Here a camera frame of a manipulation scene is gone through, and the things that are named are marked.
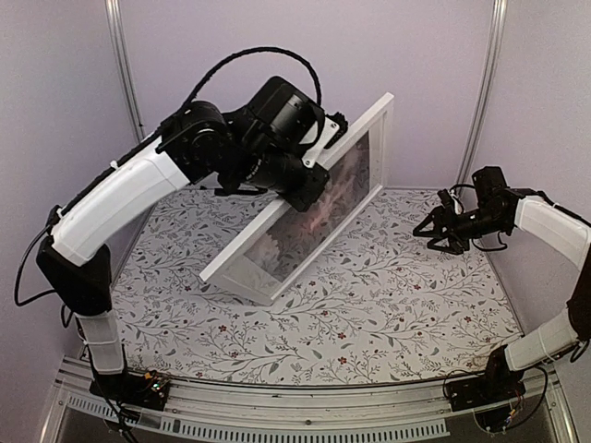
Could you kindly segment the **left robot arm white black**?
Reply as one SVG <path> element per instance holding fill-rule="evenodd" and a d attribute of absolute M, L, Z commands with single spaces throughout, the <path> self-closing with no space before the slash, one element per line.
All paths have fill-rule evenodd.
<path fill-rule="evenodd" d="M 26 253 L 80 325 L 97 394 L 127 403 L 164 395 L 159 375 L 128 372 L 112 305 L 108 239 L 161 199 L 210 175 L 222 195 L 249 185 L 306 211 L 329 178 L 320 153 L 342 127 L 319 100 L 279 77 L 230 113 L 189 100 L 66 206 L 52 209 Z"/>

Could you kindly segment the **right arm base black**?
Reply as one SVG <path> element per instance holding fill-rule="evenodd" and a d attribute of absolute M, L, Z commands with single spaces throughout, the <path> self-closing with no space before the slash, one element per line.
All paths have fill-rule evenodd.
<path fill-rule="evenodd" d="M 476 414 L 476 424 L 484 431 L 499 433 L 512 424 L 525 394 L 525 371 L 512 371 L 504 363 L 488 363 L 477 377 L 443 383 L 442 392 L 454 412 L 475 409 L 500 401 L 517 399 L 516 406 L 505 404 Z"/>

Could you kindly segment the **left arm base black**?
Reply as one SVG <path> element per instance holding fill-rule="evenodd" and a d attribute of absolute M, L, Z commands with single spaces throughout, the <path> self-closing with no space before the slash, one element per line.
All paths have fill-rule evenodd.
<path fill-rule="evenodd" d="M 142 375 L 124 371 L 117 375 L 93 376 L 90 393 L 109 401 L 144 409 L 163 411 L 170 390 L 170 378 L 151 370 Z"/>

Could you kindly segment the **landscape photo print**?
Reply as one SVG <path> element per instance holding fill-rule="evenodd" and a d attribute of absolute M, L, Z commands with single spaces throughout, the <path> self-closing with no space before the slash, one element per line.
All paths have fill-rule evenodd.
<path fill-rule="evenodd" d="M 364 134 L 330 169 L 324 192 L 309 210 L 288 210 L 245 257 L 284 281 L 368 195 L 369 161 L 369 137 Z"/>

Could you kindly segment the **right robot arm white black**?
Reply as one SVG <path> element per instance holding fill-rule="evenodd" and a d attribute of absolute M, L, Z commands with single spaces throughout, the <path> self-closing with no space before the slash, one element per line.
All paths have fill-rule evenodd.
<path fill-rule="evenodd" d="M 495 270 L 511 290 L 525 290 L 528 302 L 542 288 L 559 296 L 557 301 L 542 296 L 544 308 L 524 307 L 527 314 L 538 315 L 540 325 L 488 357 L 477 394 L 496 402 L 525 370 L 568 352 L 580 356 L 589 345 L 590 223 L 540 190 L 509 186 L 499 166 L 473 173 L 469 188 L 476 193 L 474 209 L 459 204 L 458 188 L 439 191 L 438 205 L 413 235 L 426 239 L 431 250 L 456 256 L 488 235 L 516 235 L 516 252 L 494 259 Z"/>

